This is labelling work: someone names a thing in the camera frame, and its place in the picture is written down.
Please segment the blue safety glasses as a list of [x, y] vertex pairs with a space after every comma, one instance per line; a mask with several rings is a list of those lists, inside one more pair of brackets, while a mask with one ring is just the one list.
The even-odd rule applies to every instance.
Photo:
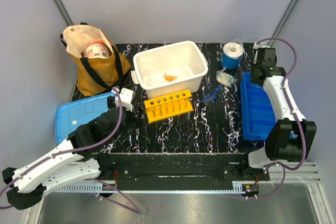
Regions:
[[208, 93], [201, 101], [201, 103], [203, 104], [214, 104], [218, 98], [219, 98], [219, 94], [221, 92], [223, 85], [220, 84], [217, 88], [215, 88], [214, 90], [212, 90], [210, 93]]

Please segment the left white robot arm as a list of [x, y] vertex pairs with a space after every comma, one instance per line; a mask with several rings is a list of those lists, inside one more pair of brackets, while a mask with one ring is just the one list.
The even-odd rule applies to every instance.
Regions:
[[24, 210], [59, 188], [82, 180], [117, 180], [119, 165], [100, 150], [131, 126], [133, 97], [125, 93], [107, 98], [108, 110], [71, 132], [53, 150], [22, 168], [2, 171], [7, 208]]

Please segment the yellow knotted rubber band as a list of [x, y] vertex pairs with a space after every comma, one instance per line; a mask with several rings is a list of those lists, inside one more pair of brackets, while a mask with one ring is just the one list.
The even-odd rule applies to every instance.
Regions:
[[164, 73], [163, 78], [167, 82], [171, 82], [171, 81], [174, 81], [177, 78], [177, 76], [167, 75], [166, 73]]

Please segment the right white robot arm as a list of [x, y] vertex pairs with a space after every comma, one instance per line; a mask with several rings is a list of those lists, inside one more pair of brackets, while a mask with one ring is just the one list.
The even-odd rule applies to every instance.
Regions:
[[275, 48], [255, 46], [251, 66], [251, 82], [260, 85], [266, 92], [274, 111], [276, 124], [266, 138], [265, 146], [248, 155], [248, 162], [239, 166], [239, 175], [250, 180], [258, 168], [268, 169], [281, 165], [288, 170], [297, 170], [305, 162], [317, 126], [308, 121], [298, 109], [291, 94], [287, 73], [277, 66]]

